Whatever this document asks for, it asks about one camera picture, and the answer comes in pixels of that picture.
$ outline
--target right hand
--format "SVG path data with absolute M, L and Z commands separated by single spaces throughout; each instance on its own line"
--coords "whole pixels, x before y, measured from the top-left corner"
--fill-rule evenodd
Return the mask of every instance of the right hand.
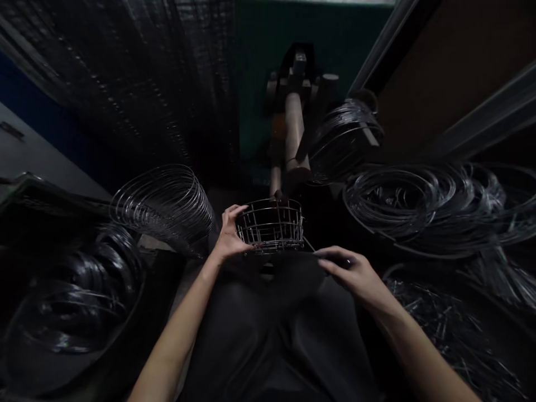
M 365 256 L 339 246 L 322 248 L 316 251 L 315 255 L 320 257 L 319 265 L 342 280 L 367 309 L 388 312 L 399 305 Z M 323 256 L 329 255 L 348 259 L 352 265 L 346 270 L 332 261 L 322 259 Z

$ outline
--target wall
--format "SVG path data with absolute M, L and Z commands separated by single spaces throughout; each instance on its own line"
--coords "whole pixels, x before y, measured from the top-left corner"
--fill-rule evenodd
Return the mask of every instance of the wall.
M 412 161 L 534 59 L 535 2 L 443 0 L 379 94 L 375 160 Z
M 2 122 L 24 136 L 18 139 L 0 128 L 0 177 L 14 179 L 24 172 L 31 172 L 75 194 L 110 198 L 106 190 L 0 103 Z

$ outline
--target left hand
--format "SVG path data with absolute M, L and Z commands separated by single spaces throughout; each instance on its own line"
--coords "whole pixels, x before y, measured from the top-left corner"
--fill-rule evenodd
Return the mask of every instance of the left hand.
M 236 234 L 235 219 L 249 205 L 233 205 L 222 214 L 223 226 L 219 233 L 218 241 L 212 251 L 222 259 L 227 259 L 232 255 L 254 250 L 255 247 L 245 244 Z

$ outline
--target wire basket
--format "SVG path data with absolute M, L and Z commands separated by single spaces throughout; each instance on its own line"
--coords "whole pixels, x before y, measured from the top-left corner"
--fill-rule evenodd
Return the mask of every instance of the wire basket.
M 125 184 L 110 204 L 111 218 L 168 243 L 188 257 L 208 253 L 214 210 L 193 171 L 156 167 Z
M 239 238 L 255 253 L 271 254 L 303 247 L 302 205 L 273 198 L 254 201 L 236 219 Z

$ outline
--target metal wire basket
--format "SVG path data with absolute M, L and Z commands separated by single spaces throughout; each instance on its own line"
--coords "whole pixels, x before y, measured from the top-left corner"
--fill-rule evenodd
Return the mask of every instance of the metal wire basket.
M 302 205 L 274 198 L 254 201 L 236 219 L 236 232 L 255 253 L 271 254 L 303 247 Z

